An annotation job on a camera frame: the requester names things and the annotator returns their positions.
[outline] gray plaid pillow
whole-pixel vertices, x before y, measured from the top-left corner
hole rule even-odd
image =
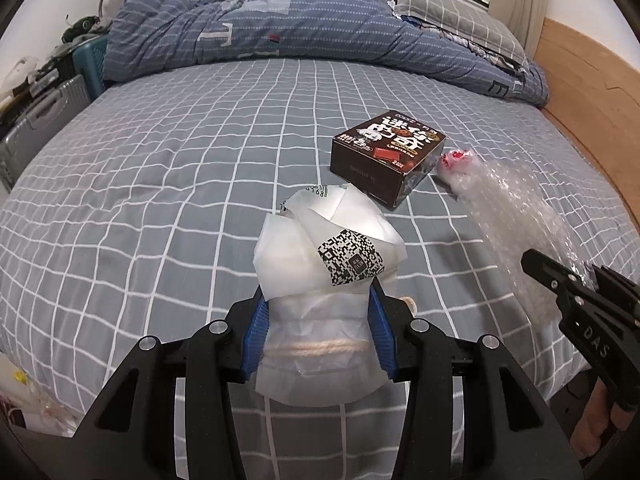
[[[413,16],[528,67],[524,49],[507,26],[465,0],[398,0],[396,14]]]

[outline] silver suitcase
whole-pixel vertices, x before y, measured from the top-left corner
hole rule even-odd
[[[0,141],[0,180],[10,191],[38,152],[89,105],[81,75],[52,88],[35,100]]]

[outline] silver bolt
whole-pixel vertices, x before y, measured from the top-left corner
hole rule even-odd
[[[212,334],[223,334],[226,332],[227,328],[229,328],[229,325],[226,324],[225,321],[219,319],[209,325],[209,332]]]
[[[486,335],[482,338],[482,344],[493,350],[500,346],[500,340],[495,335]]]
[[[429,322],[425,319],[417,317],[411,322],[410,327],[411,330],[414,330],[415,332],[427,332],[427,330],[429,329]]]
[[[138,346],[141,350],[151,350],[154,346],[156,346],[156,338],[151,336],[142,338],[138,343]]]

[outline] suitcase handle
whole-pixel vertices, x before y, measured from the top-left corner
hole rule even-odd
[[[66,99],[60,90],[54,90],[27,113],[27,120],[31,127],[37,130],[39,127],[49,124],[53,118],[65,107]]]

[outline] wooden panel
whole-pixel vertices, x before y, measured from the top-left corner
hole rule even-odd
[[[616,187],[640,219],[640,72],[598,42],[545,19],[535,61],[551,99],[543,113]]]

